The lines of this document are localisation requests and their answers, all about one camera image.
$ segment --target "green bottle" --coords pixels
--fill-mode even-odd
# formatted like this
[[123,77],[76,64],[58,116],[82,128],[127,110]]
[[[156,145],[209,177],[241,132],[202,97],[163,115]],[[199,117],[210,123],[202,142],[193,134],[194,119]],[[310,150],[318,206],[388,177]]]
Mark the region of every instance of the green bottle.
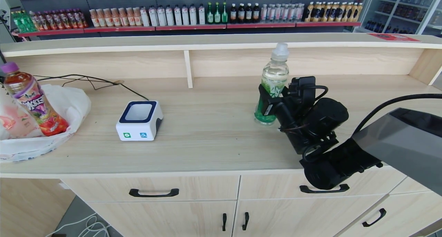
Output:
[[226,3],[223,2],[222,4],[224,6],[224,11],[223,11],[222,16],[221,16],[221,21],[222,21],[222,23],[227,23],[227,12],[225,10]]
[[212,3],[209,2],[209,7],[207,8],[207,23],[213,24],[213,14],[212,14]]
[[221,22],[221,14],[220,14],[220,9],[219,9],[219,3],[215,3],[216,4],[216,9],[215,9],[215,23],[219,24]]

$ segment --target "bottle label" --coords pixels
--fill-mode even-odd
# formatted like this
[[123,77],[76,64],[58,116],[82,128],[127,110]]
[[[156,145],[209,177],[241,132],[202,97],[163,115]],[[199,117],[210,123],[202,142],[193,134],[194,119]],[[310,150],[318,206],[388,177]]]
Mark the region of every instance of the bottle label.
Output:
[[27,109],[37,121],[42,133],[46,136],[62,133],[68,128],[68,122],[60,117],[50,106],[38,82],[33,78],[27,88],[13,96]]

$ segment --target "bottle cap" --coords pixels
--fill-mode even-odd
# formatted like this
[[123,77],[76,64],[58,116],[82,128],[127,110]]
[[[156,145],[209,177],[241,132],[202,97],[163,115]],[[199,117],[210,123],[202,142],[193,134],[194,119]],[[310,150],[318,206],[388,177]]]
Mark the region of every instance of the bottle cap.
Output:
[[289,57],[289,48],[286,43],[278,43],[272,51],[272,59],[276,61],[286,61]]
[[15,62],[7,62],[0,67],[4,73],[16,72],[19,70],[18,65]]

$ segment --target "cabinet drawer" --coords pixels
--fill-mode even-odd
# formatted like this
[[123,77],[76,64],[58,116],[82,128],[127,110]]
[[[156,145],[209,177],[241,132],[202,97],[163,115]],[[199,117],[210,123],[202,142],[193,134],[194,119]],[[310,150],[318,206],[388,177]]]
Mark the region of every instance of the cabinet drawer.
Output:
[[229,200],[237,199],[239,176],[64,179],[63,182],[86,202]]
[[387,194],[405,175],[392,167],[370,168],[363,173],[355,173],[342,184],[349,189],[337,193],[304,193],[300,186],[305,185],[310,190],[314,188],[305,178],[304,171],[294,171],[293,174],[273,174],[258,176],[242,176],[240,199],[271,199],[271,198],[303,198],[330,196],[361,196]]

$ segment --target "cabinet door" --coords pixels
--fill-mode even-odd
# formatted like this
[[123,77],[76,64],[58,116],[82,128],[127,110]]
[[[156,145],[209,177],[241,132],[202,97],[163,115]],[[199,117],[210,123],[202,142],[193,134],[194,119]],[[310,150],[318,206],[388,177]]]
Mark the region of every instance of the cabinet door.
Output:
[[332,237],[381,197],[242,200],[238,202],[234,237]]
[[221,201],[89,203],[89,206],[124,237],[229,237],[235,204],[236,201]]
[[410,236],[441,218],[442,197],[432,191],[393,195],[360,217],[339,237]]

